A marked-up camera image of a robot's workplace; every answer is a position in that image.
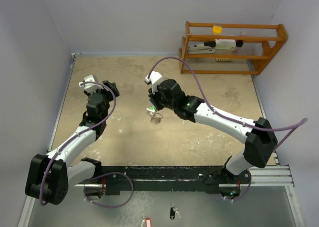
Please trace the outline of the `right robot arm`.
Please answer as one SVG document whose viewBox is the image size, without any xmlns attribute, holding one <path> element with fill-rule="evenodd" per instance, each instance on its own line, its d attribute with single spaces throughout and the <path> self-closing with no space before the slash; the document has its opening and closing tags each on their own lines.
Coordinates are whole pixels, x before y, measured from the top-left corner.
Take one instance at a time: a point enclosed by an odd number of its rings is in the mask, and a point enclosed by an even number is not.
<svg viewBox="0 0 319 227">
<path fill-rule="evenodd" d="M 233 183 L 239 174 L 251 167 L 264 168 L 267 165 L 278 142 L 272 131 L 261 131 L 261 128 L 270 129 L 268 120 L 261 117 L 255 121 L 231 114 L 234 120 L 242 121 L 236 124 L 221 117 L 227 115 L 226 112 L 209 106 L 199 97 L 186 95 L 173 79 L 145 78 L 145 83 L 151 85 L 149 98 L 158 111 L 170 109 L 180 119 L 213 127 L 244 144 L 242 152 L 230 156 L 225 162 L 221 172 L 225 182 Z"/>
</svg>

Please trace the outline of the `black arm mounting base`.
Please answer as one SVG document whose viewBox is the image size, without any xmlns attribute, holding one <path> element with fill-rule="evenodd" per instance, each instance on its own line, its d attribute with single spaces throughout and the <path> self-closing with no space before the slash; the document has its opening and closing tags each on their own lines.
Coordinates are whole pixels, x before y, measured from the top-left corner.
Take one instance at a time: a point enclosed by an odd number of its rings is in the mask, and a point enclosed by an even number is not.
<svg viewBox="0 0 319 227">
<path fill-rule="evenodd" d="M 222 166 L 104 166 L 98 160 L 83 158 L 94 165 L 94 180 L 83 181 L 90 195 L 119 195 L 122 191 L 204 192 L 240 195 L 240 186 L 251 182 L 245 170 L 238 176 Z"/>
</svg>

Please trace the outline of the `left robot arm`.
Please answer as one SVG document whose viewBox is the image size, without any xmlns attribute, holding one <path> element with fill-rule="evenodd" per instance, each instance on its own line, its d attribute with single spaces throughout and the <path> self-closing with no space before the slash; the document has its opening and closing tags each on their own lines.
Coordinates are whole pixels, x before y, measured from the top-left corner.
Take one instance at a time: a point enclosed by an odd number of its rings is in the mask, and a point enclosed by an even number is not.
<svg viewBox="0 0 319 227">
<path fill-rule="evenodd" d="M 113 113 L 116 97 L 120 95 L 115 83 L 105 80 L 99 83 L 90 75 L 79 83 L 88 97 L 86 111 L 75 132 L 59 147 L 45 154 L 35 155 L 30 163 L 25 186 L 27 196 L 37 198 L 42 206 L 58 205 L 69 188 L 89 180 L 101 181 L 101 164 L 93 159 L 84 159 L 72 166 L 79 154 L 93 144 L 104 132 L 106 119 Z"/>
</svg>

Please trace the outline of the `large metal keyring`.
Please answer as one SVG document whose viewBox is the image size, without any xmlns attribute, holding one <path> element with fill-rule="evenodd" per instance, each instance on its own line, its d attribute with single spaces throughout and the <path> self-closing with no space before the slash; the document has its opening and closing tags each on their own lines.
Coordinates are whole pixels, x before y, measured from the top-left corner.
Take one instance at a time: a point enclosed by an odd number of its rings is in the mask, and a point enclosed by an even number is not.
<svg viewBox="0 0 319 227">
<path fill-rule="evenodd" d="M 150 112 L 148 111 L 148 115 L 151 117 L 151 122 L 155 124 L 159 124 L 163 118 L 163 115 L 158 112 Z"/>
</svg>

